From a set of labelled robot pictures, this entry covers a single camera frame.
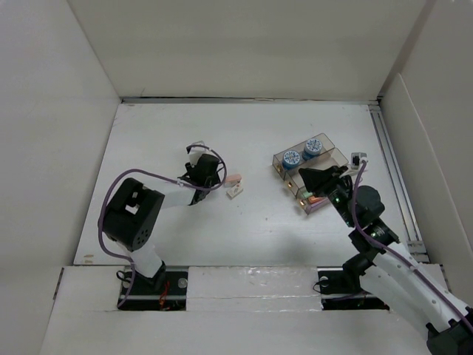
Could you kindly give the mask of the blue round jar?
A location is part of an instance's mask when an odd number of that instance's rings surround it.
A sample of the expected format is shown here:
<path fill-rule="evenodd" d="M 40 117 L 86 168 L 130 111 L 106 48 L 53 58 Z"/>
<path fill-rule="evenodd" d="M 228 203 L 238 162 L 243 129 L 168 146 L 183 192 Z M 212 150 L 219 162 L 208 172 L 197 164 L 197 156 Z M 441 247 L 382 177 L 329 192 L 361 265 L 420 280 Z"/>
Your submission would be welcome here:
<path fill-rule="evenodd" d="M 321 154 L 323 145 L 317 138 L 311 138 L 305 142 L 302 158 L 304 160 L 310 160 Z"/>
<path fill-rule="evenodd" d="M 301 163 L 302 157 L 296 150 L 290 149 L 282 155 L 282 166 L 286 170 L 296 168 Z"/>

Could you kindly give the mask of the white staples box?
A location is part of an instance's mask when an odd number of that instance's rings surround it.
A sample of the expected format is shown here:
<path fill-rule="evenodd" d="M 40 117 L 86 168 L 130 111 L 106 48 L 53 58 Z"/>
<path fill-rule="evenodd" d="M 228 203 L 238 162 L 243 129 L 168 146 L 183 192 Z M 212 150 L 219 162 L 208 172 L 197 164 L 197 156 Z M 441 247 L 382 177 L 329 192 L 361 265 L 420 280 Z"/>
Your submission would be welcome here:
<path fill-rule="evenodd" d="M 240 195 L 244 191 L 243 185 L 241 183 L 238 183 L 234 186 L 232 186 L 227 192 L 227 196 L 233 200 L 236 196 Z"/>

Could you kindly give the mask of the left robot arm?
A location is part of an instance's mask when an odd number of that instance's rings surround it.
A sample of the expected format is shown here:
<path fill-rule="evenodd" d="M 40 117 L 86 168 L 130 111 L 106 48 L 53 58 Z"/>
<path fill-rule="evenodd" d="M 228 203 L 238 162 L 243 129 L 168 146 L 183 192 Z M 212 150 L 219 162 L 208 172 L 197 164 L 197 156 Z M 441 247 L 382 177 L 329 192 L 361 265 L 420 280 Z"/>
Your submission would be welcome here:
<path fill-rule="evenodd" d="M 152 230 L 162 209 L 193 206 L 222 185 L 219 176 L 225 164 L 216 155 L 202 153 L 185 165 L 186 172 L 176 180 L 158 178 L 156 187 L 146 186 L 124 172 L 106 193 L 98 219 L 99 244 L 108 237 L 124 255 L 107 251 L 133 267 L 132 276 L 149 293 L 160 291 L 165 282 L 166 264 L 150 241 Z"/>

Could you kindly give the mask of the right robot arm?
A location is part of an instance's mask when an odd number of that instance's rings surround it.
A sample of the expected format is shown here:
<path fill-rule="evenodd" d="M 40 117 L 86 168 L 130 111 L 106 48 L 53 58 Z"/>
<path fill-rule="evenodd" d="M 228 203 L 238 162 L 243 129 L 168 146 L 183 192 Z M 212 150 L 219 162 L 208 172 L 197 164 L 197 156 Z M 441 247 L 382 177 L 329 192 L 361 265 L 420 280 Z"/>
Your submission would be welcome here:
<path fill-rule="evenodd" d="M 436 281 L 381 219 L 385 206 L 371 186 L 346 176 L 345 166 L 301 168 L 309 192 L 327 198 L 342 220 L 357 254 L 341 268 L 321 268 L 323 295 L 366 292 L 402 316 L 426 341 L 431 354 L 472 353 L 472 307 Z"/>

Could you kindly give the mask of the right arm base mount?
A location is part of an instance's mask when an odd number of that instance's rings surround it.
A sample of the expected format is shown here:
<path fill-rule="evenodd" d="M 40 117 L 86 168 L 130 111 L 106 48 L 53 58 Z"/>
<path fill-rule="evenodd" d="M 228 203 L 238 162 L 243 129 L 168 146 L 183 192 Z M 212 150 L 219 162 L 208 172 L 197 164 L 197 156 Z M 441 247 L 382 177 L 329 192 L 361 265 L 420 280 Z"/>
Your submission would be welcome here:
<path fill-rule="evenodd" d="M 352 283 L 342 267 L 318 267 L 313 290 L 323 311 L 389 310 L 389 306 Z"/>

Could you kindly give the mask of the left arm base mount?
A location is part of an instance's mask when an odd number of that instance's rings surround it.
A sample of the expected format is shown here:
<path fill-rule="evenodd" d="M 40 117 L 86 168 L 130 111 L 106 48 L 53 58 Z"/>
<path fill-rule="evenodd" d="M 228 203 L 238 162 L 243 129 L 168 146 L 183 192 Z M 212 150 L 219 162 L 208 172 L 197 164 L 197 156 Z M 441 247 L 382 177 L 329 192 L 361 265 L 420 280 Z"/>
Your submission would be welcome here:
<path fill-rule="evenodd" d="M 129 269 L 116 273 L 120 280 L 118 309 L 120 311 L 184 311 L 186 309 L 188 290 L 188 268 L 167 268 L 152 284 L 137 274 L 129 290 L 132 272 Z"/>

